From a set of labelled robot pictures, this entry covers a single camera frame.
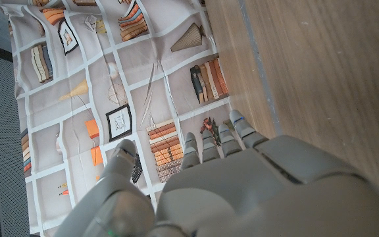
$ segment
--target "picture frame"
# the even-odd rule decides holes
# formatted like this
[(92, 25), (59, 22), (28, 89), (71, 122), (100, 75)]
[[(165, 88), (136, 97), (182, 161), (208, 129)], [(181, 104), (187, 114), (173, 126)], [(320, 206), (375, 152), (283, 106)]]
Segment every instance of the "picture frame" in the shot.
[(132, 133), (132, 117), (129, 105), (123, 105), (106, 114), (109, 142)]
[(76, 36), (65, 18), (59, 22), (58, 35), (63, 45), (65, 55), (77, 48), (78, 42)]

